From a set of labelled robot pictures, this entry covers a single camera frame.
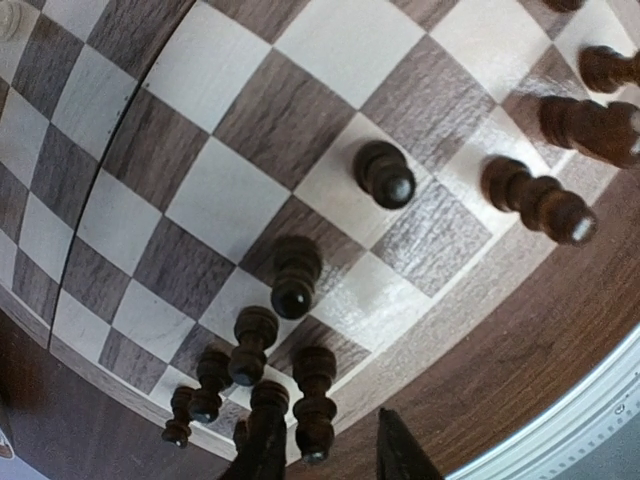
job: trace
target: dark wooden chess piece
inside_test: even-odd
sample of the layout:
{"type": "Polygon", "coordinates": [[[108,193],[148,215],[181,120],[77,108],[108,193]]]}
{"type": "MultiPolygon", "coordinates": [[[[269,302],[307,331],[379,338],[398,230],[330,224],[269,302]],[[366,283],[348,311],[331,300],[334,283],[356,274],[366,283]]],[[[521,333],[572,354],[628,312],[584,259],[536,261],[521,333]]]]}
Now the dark wooden chess piece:
{"type": "Polygon", "coordinates": [[[336,377],[336,357],[326,348],[307,347],[300,350],[293,361],[293,379],[304,398],[293,406],[298,419],[296,443],[302,459],[309,464],[323,462],[329,457],[335,434],[331,421],[338,413],[327,392],[336,377]]]}
{"type": "Polygon", "coordinates": [[[560,13],[575,12],[584,5],[585,0],[543,0],[551,10],[560,13]]]}
{"type": "Polygon", "coordinates": [[[612,48],[587,47],[580,52],[580,75],[594,92],[613,93],[627,83],[640,85],[640,52],[627,58],[612,48]]]}
{"type": "Polygon", "coordinates": [[[251,414],[236,424],[233,440],[238,456],[220,480],[284,480],[289,392],[263,381],[251,393],[251,414]]]}
{"type": "Polygon", "coordinates": [[[618,168],[640,165],[640,109],[631,103],[604,107],[591,100],[545,97],[540,128],[558,147],[576,149],[618,168]]]}
{"type": "Polygon", "coordinates": [[[309,313],[315,284],[322,273],[322,256],[315,242],[301,236],[279,238],[273,268],[271,305],[275,312],[287,320],[297,320],[309,313]]]}
{"type": "Polygon", "coordinates": [[[162,440],[173,443],[179,448],[187,448],[191,436],[191,415],[189,414],[189,402],[193,395],[193,388],[178,387],[171,398],[171,410],[173,418],[165,424],[162,432],[162,440]]]}
{"type": "Polygon", "coordinates": [[[491,161],[482,174],[482,191],[497,209],[520,212],[528,229],[560,244],[584,245],[597,231],[597,218],[580,196],[563,190],[555,178],[533,178],[516,160],[491,161]]]}
{"type": "Polygon", "coordinates": [[[353,174],[360,188],[388,210],[405,207],[416,192],[416,179],[407,159],[388,142],[364,145],[353,160],[353,174]]]}
{"type": "Polygon", "coordinates": [[[232,385],[229,376],[229,357],[216,350],[206,350],[196,374],[201,388],[193,393],[189,403],[191,417],[200,423],[211,423],[218,418],[222,398],[220,392],[232,385]]]}
{"type": "Polygon", "coordinates": [[[247,307],[238,315],[234,328],[238,346],[231,352],[229,375],[235,383],[250,387],[264,375],[264,351],[278,337],[278,318],[263,307],[247,307]]]}

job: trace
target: pawn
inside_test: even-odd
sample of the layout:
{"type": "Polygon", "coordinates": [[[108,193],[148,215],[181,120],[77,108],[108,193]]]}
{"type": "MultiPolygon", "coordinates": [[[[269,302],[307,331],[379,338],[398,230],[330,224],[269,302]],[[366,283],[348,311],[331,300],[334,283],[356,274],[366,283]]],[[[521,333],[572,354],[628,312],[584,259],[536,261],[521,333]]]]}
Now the pawn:
{"type": "Polygon", "coordinates": [[[323,347],[300,350],[293,361],[293,379],[304,397],[293,406],[298,420],[296,443],[302,459],[309,464],[329,457],[335,434],[331,421],[338,413],[327,392],[336,377],[336,357],[323,347]]]}
{"type": "Polygon", "coordinates": [[[580,75],[594,92],[613,93],[627,83],[640,85],[640,51],[627,58],[609,47],[588,47],[580,52],[580,75]]]}
{"type": "Polygon", "coordinates": [[[640,109],[631,103],[604,107],[591,100],[545,97],[540,128],[558,147],[576,149],[618,168],[640,165],[640,109]]]}
{"type": "Polygon", "coordinates": [[[11,40],[20,25],[20,4],[0,0],[0,41],[11,40]]]}
{"type": "Polygon", "coordinates": [[[322,273],[322,256],[315,242],[301,236],[278,239],[273,268],[271,306],[275,312],[287,320],[297,320],[309,313],[315,284],[322,273]]]}
{"type": "Polygon", "coordinates": [[[544,0],[547,6],[560,13],[575,12],[584,5],[585,0],[544,0]]]}
{"type": "Polygon", "coordinates": [[[234,328],[238,346],[231,352],[229,375],[235,383],[251,387],[264,375],[264,351],[278,337],[278,318],[263,307],[247,307],[240,312],[234,328]]]}
{"type": "Polygon", "coordinates": [[[597,231],[598,220],[584,200],[552,177],[533,178],[527,166],[498,157],[482,174],[482,191],[503,212],[520,212],[524,225],[560,244],[581,246],[597,231]]]}
{"type": "Polygon", "coordinates": [[[202,354],[196,374],[202,388],[193,393],[189,402],[191,417],[200,423],[211,423],[218,418],[222,398],[220,392],[233,383],[228,373],[229,357],[216,350],[202,354]]]}
{"type": "Polygon", "coordinates": [[[416,179],[402,152],[387,142],[373,141],[356,153],[353,173],[362,190],[382,208],[405,207],[416,192],[416,179]]]}
{"type": "Polygon", "coordinates": [[[193,388],[189,387],[176,388],[171,398],[173,418],[165,424],[165,429],[162,432],[162,440],[173,443],[179,448],[187,448],[189,444],[189,437],[191,436],[189,402],[193,392],[193,388]]]}

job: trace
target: checkered pattern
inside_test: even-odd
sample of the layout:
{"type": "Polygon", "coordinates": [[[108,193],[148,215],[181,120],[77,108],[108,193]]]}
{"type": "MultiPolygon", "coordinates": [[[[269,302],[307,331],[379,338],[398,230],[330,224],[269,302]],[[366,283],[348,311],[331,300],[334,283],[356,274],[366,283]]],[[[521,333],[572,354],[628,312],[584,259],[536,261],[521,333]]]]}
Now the checkered pattern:
{"type": "MultiPolygon", "coordinates": [[[[11,67],[0,65],[12,85],[5,112],[16,112],[3,116],[0,141],[29,132],[15,146],[20,161],[2,160],[2,190],[21,213],[0,218],[0,246],[19,245],[25,301],[43,298],[27,280],[39,291],[62,282],[56,337],[164,408],[177,384],[195,385],[205,346],[233,348],[243,307],[269,306],[271,248],[285,234],[315,240],[325,268],[310,315],[280,322],[266,376],[295,401],[291,353],[324,344],[338,358],[335,388],[348,389],[516,221],[478,191],[485,156],[543,174],[571,155],[541,140],[535,95],[587,95],[576,76],[585,39],[634,49],[600,0],[575,16],[535,0],[198,0],[132,99],[72,238],[81,185],[115,125],[95,135],[78,116],[107,108],[116,119],[116,100],[144,69],[106,28],[122,19],[120,2],[88,2],[107,9],[83,7],[97,22],[91,31],[65,16],[65,3],[47,0],[45,15],[29,9],[30,28],[55,44],[33,34],[22,54],[52,58],[64,47],[64,78],[47,87],[56,102],[27,81],[53,60],[16,62],[7,78],[11,67]],[[92,95],[90,85],[113,93],[92,95]],[[350,161],[372,139],[396,144],[416,174],[403,211],[378,208],[352,179],[350,161]],[[64,155],[52,166],[42,151],[64,155]],[[62,163],[72,176],[42,179],[62,163]]],[[[37,307],[53,311],[51,300],[37,307]]],[[[229,439],[250,391],[224,395],[225,420],[212,429],[229,439]]]]}

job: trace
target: wooden chessboard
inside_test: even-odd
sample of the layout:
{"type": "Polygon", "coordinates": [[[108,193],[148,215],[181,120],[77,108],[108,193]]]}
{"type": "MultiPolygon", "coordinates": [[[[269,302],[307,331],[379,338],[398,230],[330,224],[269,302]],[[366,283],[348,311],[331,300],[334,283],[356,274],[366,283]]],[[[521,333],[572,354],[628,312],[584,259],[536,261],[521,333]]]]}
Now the wooden chessboard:
{"type": "MultiPolygon", "coordinates": [[[[293,403],[291,352],[329,347],[340,432],[553,249],[482,198],[488,155],[590,202],[615,172],[548,145],[536,120],[540,95],[615,98],[576,73],[581,45],[637,47],[601,0],[576,14],[537,0],[30,3],[15,66],[0,65],[0,146],[17,152],[0,158],[2,195],[21,202],[1,225],[6,302],[54,355],[159,424],[175,387],[195,385],[203,349],[230,351],[239,311],[269,306],[277,237],[315,240],[325,268],[310,314],[280,322],[265,376],[293,403]],[[153,21],[131,48],[117,34],[153,21]],[[404,210],[380,209],[353,180],[373,139],[416,174],[404,210]]],[[[225,392],[195,443],[232,458],[249,395],[225,392]]]]}

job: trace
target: white plastic edge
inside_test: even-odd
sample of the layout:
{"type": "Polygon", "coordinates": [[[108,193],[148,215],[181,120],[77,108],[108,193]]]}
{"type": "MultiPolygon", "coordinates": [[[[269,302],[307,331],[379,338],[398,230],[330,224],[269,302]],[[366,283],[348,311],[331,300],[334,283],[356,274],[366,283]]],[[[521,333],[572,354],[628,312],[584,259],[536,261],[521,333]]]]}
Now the white plastic edge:
{"type": "Polygon", "coordinates": [[[640,324],[546,412],[448,480],[550,480],[640,413],[640,324]]]}

